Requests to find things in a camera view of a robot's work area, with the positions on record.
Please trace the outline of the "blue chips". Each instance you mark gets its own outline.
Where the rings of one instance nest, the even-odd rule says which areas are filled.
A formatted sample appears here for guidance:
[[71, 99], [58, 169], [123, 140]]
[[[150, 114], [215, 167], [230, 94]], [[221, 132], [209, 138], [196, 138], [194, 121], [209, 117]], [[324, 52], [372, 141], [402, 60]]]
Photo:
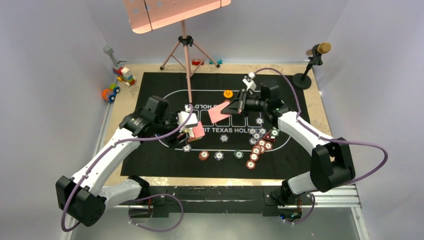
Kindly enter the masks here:
[[249, 127], [247, 132], [251, 135], [249, 143], [251, 145], [256, 145], [258, 141], [265, 136], [267, 130], [264, 127]]
[[190, 145], [190, 144], [187, 144], [187, 145], [185, 145], [185, 146], [182, 148], [182, 150], [183, 150], [185, 153], [190, 152], [190, 151], [191, 151], [191, 149], [192, 149], [192, 147], [191, 147], [191, 145]]

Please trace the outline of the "yellow big blind button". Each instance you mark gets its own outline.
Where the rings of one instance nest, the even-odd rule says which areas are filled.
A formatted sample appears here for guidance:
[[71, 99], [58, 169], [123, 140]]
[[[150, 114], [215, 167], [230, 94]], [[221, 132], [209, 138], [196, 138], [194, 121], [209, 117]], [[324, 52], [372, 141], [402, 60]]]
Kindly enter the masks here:
[[233, 91], [232, 91], [232, 90], [225, 90], [225, 91], [223, 92], [223, 96], [224, 96], [225, 98], [227, 98], [227, 99], [230, 99], [230, 98], [232, 98], [232, 97], [233, 97]]

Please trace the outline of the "red poker chip stack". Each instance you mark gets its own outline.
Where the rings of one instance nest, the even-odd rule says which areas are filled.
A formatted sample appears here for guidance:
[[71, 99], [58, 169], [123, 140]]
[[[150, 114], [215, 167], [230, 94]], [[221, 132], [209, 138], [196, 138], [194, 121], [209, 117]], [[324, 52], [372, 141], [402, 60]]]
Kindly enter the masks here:
[[209, 156], [210, 156], [209, 152], [208, 152], [208, 151], [206, 151], [206, 150], [203, 150], [203, 151], [201, 151], [201, 152], [199, 153], [198, 158], [199, 158], [201, 161], [205, 161], [205, 160], [207, 160], [207, 159], [209, 158]]

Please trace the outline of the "lone blue chip mid-table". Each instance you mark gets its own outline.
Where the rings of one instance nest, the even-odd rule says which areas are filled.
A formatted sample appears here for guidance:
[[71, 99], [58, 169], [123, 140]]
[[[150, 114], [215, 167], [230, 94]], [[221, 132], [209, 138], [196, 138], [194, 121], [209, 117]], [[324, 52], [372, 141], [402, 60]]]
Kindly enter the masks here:
[[226, 143], [226, 142], [229, 140], [229, 137], [228, 137], [228, 135], [226, 135], [226, 134], [222, 134], [222, 135], [219, 137], [219, 139], [220, 139], [220, 141], [221, 141], [221, 142]]

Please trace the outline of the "blue poker chip stack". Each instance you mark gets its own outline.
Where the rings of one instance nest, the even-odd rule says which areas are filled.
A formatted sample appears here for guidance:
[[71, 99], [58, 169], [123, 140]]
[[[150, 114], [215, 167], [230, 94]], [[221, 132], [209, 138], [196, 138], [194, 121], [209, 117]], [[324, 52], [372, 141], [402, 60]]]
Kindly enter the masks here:
[[215, 159], [215, 160], [217, 160], [217, 161], [221, 161], [221, 160], [223, 160], [223, 159], [224, 159], [224, 154], [223, 154], [223, 152], [221, 152], [221, 151], [217, 151], [217, 152], [214, 154], [214, 159]]

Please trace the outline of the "red triangular all-in marker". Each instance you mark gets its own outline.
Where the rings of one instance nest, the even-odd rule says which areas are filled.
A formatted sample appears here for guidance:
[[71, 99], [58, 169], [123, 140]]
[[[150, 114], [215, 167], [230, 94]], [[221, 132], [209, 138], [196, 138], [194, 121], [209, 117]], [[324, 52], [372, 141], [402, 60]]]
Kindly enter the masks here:
[[263, 136], [263, 139], [264, 139], [265, 141], [269, 141], [269, 142], [274, 142], [274, 141], [275, 141], [275, 137], [274, 137], [274, 136], [272, 136], [270, 132], [266, 133], [266, 134]]

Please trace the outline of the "green chips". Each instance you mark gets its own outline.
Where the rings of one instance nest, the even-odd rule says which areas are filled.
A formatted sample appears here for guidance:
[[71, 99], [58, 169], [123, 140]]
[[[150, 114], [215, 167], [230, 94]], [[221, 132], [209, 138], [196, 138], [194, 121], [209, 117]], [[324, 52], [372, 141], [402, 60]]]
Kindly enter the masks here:
[[279, 130], [278, 129], [272, 129], [271, 131], [270, 131], [270, 136], [272, 137], [272, 138], [276, 138], [276, 137], [278, 137], [279, 136]]

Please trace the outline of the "red chips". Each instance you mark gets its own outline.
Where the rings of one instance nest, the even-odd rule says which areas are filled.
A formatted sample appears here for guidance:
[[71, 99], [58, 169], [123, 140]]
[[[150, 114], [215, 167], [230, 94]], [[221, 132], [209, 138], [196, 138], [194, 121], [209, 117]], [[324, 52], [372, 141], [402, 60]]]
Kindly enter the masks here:
[[259, 156], [264, 154], [266, 151], [273, 149], [273, 144], [271, 141], [265, 139], [259, 139], [257, 143], [253, 146], [251, 153], [249, 154], [248, 161], [246, 162], [246, 167], [250, 170], [256, 167], [256, 161], [259, 160]]

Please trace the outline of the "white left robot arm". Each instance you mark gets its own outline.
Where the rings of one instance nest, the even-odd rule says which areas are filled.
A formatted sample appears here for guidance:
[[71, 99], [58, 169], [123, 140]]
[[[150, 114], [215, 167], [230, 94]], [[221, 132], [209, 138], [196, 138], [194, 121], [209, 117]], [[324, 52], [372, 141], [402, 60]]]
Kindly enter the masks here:
[[165, 197], [151, 194], [150, 184], [138, 176], [129, 176], [123, 183], [106, 186], [106, 180], [123, 160], [144, 142], [169, 140], [169, 147], [187, 143], [188, 130], [198, 121], [192, 104], [176, 113], [169, 111], [168, 100], [151, 96], [145, 106], [125, 116], [112, 138], [92, 160], [72, 177], [61, 176], [56, 184], [61, 228], [64, 232], [83, 224], [90, 227], [104, 212], [125, 202], [142, 205], [150, 199]]

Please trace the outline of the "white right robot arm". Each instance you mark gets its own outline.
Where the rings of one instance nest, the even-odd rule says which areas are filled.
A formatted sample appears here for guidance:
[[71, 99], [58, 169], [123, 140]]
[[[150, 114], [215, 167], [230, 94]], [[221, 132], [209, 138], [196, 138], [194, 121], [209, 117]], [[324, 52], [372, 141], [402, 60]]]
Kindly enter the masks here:
[[264, 119], [279, 131], [289, 135], [310, 155], [310, 170], [283, 181], [280, 196], [288, 204], [310, 191], [327, 192], [347, 184], [356, 176], [352, 154], [344, 138], [335, 139], [322, 134], [300, 115], [290, 109], [280, 98], [279, 85], [274, 80], [260, 85], [255, 93], [255, 74], [249, 73], [242, 80], [245, 88], [221, 110], [224, 115], [262, 113]]

